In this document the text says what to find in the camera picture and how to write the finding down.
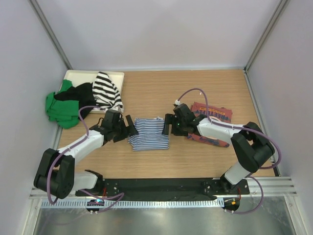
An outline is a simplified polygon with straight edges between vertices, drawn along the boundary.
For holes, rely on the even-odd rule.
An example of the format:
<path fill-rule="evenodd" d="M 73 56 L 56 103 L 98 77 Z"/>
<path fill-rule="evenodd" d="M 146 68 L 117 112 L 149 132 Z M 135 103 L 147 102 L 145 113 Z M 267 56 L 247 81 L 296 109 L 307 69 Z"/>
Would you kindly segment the green tank top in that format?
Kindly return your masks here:
<path fill-rule="evenodd" d="M 70 129 L 80 121 L 78 117 L 78 100 L 61 101 L 54 97 L 57 94 L 69 91 L 70 88 L 74 88 L 72 82 L 65 79 L 58 93 L 49 93 L 45 98 L 45 113 L 48 116 L 48 120 L 56 122 L 63 129 Z"/>

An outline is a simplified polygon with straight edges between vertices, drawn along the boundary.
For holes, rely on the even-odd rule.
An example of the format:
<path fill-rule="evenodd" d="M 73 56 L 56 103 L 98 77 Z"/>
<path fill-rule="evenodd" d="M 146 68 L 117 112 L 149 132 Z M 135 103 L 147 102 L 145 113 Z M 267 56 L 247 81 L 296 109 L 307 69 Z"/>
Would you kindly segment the red tank top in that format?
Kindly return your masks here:
<path fill-rule="evenodd" d="M 198 116 L 200 114 L 206 115 L 206 105 L 199 102 L 194 102 L 194 104 L 190 107 L 190 110 Z M 214 106 L 210 106 L 208 108 L 209 117 L 214 121 L 222 121 L 226 123 L 231 123 L 232 119 L 232 110 L 226 108 L 217 108 Z M 229 144 L 225 141 L 219 140 L 214 137 L 203 137 L 195 134 L 189 134 L 186 137 L 187 140 L 197 141 L 200 143 L 205 143 L 209 145 L 214 145 L 218 147 L 227 148 Z"/>

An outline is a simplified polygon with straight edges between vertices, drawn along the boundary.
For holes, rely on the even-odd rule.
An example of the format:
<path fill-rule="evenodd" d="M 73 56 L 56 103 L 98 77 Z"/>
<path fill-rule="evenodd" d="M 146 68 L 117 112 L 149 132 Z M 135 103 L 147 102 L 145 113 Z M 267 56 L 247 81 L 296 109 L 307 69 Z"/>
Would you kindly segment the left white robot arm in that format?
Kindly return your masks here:
<path fill-rule="evenodd" d="M 59 199 L 66 198 L 72 191 L 100 195 L 105 187 L 103 176 L 92 170 L 76 173 L 75 165 L 108 142 L 122 141 L 137 134 L 130 115 L 124 117 L 116 110 L 106 111 L 104 117 L 88 128 L 81 138 L 63 148 L 44 151 L 34 187 Z"/>

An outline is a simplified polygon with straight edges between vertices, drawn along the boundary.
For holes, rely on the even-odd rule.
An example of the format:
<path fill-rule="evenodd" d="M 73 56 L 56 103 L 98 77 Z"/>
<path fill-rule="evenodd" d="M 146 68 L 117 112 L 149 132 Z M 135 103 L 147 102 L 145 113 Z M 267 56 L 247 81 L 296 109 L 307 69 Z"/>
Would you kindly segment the blue white striped tank top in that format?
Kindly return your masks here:
<path fill-rule="evenodd" d="M 133 151 L 169 149 L 169 137 L 162 133 L 165 120 L 157 118 L 135 118 L 138 134 L 130 136 L 128 143 Z"/>

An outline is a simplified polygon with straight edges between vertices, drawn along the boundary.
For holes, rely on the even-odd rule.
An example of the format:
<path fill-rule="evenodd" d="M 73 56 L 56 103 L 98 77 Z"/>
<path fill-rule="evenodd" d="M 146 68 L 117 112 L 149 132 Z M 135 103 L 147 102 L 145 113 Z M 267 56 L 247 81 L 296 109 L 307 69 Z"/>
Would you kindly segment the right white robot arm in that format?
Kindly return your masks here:
<path fill-rule="evenodd" d="M 254 122 L 237 125 L 213 120 L 204 114 L 195 115 L 184 103 L 175 106 L 173 112 L 165 115 L 162 130 L 164 135 L 194 134 L 218 139 L 233 146 L 237 162 L 220 178 L 220 187 L 224 193 L 233 193 L 241 180 L 261 169 L 275 153 L 270 140 Z"/>

